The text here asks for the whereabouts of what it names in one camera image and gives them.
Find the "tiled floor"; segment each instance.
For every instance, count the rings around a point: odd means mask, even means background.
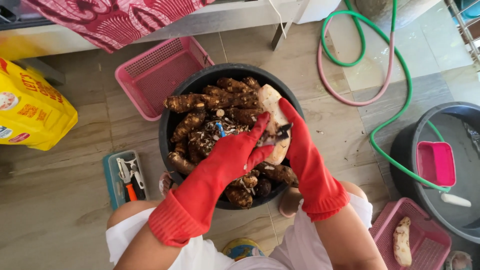
[[[439,13],[428,12],[435,18]],[[348,20],[335,18],[338,24],[332,23],[327,34],[330,50],[344,61],[354,60],[359,50],[357,34],[352,32]],[[425,21],[428,20],[421,17],[397,33],[399,50],[417,77],[414,82],[418,98],[407,116],[409,121],[429,107],[452,98],[480,104],[475,67],[466,66],[471,62],[461,51],[447,51],[448,46],[442,44],[432,47],[438,40]],[[396,69],[396,83],[371,109],[357,109],[338,102],[326,92],[317,73],[321,25],[293,25],[277,52],[270,48],[275,32],[272,25],[195,38],[215,63],[249,63],[285,82],[300,101],[312,138],[327,167],[337,179],[359,185],[378,214],[390,199],[388,188],[391,186],[384,183],[382,172],[384,178],[387,176],[379,168],[367,134],[403,104],[403,73]],[[366,36],[366,59],[359,68],[341,68],[325,57],[323,60],[329,82],[351,100],[368,98],[383,82],[386,45],[373,33],[366,31]],[[452,36],[449,40],[458,39],[455,33],[448,36]],[[158,148],[158,122],[148,122],[141,117],[113,74],[121,63],[156,44],[134,44],[111,55],[91,50],[42,59],[66,74],[67,84],[58,90],[78,110],[79,122],[47,152],[23,146],[0,146],[0,172],[9,172],[0,175],[0,269],[112,268],[105,243],[106,221],[112,211],[102,157],[121,149],[139,152],[152,199],[160,198],[156,187],[165,170]],[[445,55],[455,55],[452,58],[455,61],[449,62],[450,58]],[[379,134],[382,146],[407,122]],[[277,197],[250,210],[217,209],[205,237],[218,249],[234,238],[249,237],[269,254],[293,223],[293,219],[286,219],[278,212],[279,200]]]

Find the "pink plastic basket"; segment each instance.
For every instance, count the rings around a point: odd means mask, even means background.
[[[193,73],[214,63],[193,37],[164,41],[120,65],[115,78],[140,114],[160,119],[163,101]]]
[[[393,254],[393,232],[405,216],[410,217],[410,250],[412,265],[400,266]],[[389,270],[439,270],[450,252],[452,240],[420,206],[409,198],[389,202],[370,228],[377,247]]]

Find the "white shorts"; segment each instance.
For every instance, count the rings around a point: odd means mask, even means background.
[[[294,224],[285,230],[282,244],[275,247],[269,258],[249,257],[234,262],[218,252],[212,241],[198,236],[182,248],[169,270],[330,270],[330,259],[315,226],[301,209],[302,204],[303,200],[300,201]],[[350,194],[350,204],[365,227],[370,228],[372,204],[353,194]],[[117,264],[154,209],[144,210],[107,230],[111,262]]]

